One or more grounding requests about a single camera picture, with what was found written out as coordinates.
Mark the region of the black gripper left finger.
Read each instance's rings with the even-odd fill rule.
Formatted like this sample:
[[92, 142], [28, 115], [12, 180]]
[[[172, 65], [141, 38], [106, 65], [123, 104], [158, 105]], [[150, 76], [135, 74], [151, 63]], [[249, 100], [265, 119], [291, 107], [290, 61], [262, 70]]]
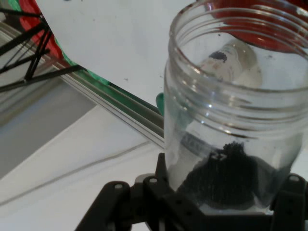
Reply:
[[77, 226], [78, 231], [129, 231], [146, 223], [152, 231], [215, 231], [214, 218], [197, 211], [169, 188], [164, 153], [155, 174], [129, 186], [112, 181], [103, 186]]

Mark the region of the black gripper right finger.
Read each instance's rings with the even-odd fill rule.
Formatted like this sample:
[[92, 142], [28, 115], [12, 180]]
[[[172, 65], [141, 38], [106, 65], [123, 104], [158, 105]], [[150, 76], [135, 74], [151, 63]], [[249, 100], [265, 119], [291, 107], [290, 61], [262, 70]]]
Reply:
[[308, 220], [308, 182], [291, 173], [277, 193], [272, 208], [272, 231], [304, 231]]

